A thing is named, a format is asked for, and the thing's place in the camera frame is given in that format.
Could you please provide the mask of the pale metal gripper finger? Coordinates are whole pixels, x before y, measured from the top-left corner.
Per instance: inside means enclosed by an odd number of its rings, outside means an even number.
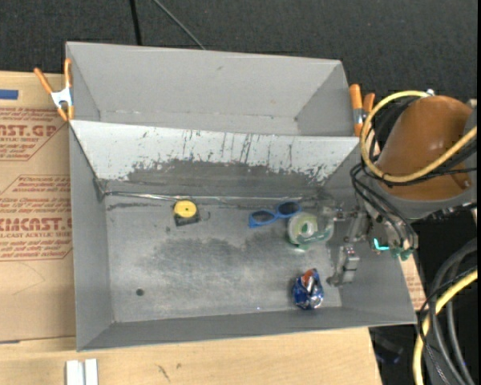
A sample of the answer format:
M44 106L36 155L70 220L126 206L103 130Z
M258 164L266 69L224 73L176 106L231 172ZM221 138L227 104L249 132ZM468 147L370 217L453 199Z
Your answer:
M357 210L344 210L342 207L338 206L324 206L322 208L322 215L328 218L330 221L343 222L352 221L358 217Z
M333 275L328 277L330 286L340 287L354 281L361 257L353 245L344 245L338 248L333 256Z

